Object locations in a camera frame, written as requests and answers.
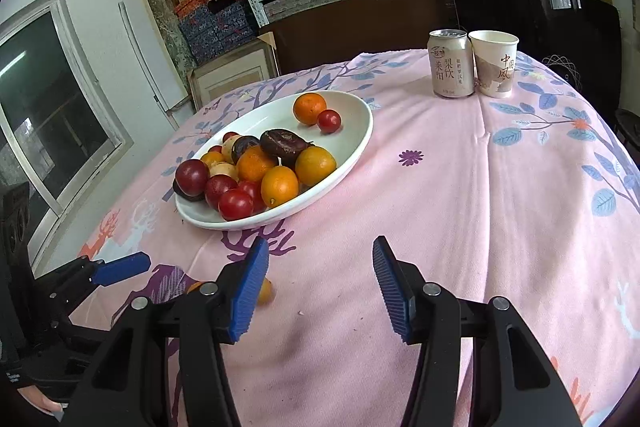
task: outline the can lid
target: can lid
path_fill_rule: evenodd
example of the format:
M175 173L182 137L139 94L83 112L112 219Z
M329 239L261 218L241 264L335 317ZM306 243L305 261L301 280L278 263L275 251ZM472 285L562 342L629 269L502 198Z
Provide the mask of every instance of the can lid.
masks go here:
M464 30L434 30L429 33L430 37L455 38L466 37Z

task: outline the window frame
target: window frame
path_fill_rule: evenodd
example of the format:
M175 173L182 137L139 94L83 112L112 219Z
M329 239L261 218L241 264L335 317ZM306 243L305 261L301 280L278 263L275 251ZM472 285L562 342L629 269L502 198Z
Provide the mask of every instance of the window frame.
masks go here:
M69 68L84 99L107 135L107 141L87 159L79 171L69 180L60 195L55 198L38 177L22 151L0 103L0 128L2 133L31 184L49 205L49 210L36 227L29 241L29 258L32 263L42 254L51 239L50 236L59 229L62 220L68 217L73 203L81 195L84 196L87 189L86 186L90 184L99 171L104 170L107 164L112 165L119 159L121 154L116 155L116 153L124 153L123 149L127 148L123 147L123 145L130 145L129 135L102 92L100 83L82 50L65 0L35 0L16 12L0 24L0 46L46 13L51 14L58 41L65 54Z

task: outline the can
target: can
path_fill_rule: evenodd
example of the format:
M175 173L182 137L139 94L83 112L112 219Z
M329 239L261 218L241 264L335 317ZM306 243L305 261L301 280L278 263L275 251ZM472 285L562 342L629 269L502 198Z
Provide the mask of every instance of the can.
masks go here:
M429 33L429 64L433 92L446 98L462 98L474 92L474 56L463 30Z

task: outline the red tomato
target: red tomato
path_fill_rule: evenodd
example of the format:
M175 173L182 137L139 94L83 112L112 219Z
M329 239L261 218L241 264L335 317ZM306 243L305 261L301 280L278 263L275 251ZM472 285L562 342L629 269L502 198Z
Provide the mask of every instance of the red tomato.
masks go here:
M199 196L209 179L209 168L200 160L191 159L178 165L175 181L187 196Z
M254 200L244 190L232 188L222 194L218 211L225 221L243 219L251 216L254 211Z
M218 208L220 197L226 191L238 187L238 182L226 174L216 174L209 178L204 187L204 198L211 208Z
M238 188L240 190L244 190L244 192L251 196L251 199L254 201L254 214L257 214L266 208L264 201L262 201L262 196L260 195L260 182L240 182L238 184Z
M333 109L325 109L318 115L318 127L325 134L331 134L340 129L342 118Z
M227 141L229 138L231 138L232 136L237 136L238 133L233 132L233 131L229 131L225 133L225 136L222 137L222 143L224 143L225 141Z

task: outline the cup rim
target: cup rim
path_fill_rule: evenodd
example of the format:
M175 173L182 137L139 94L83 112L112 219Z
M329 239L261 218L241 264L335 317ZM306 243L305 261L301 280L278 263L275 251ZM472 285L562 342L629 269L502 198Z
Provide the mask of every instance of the cup rim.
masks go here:
M480 34L487 34L488 38L481 37ZM509 40L508 41L495 40L496 38L498 38L498 36L507 37L509 38ZM520 42L520 39L517 38L515 35L512 35L507 32L499 32L497 30L475 30L475 31L469 32L469 38L475 39L481 42L490 42L491 44L505 44L507 46L512 44L518 44L518 42Z

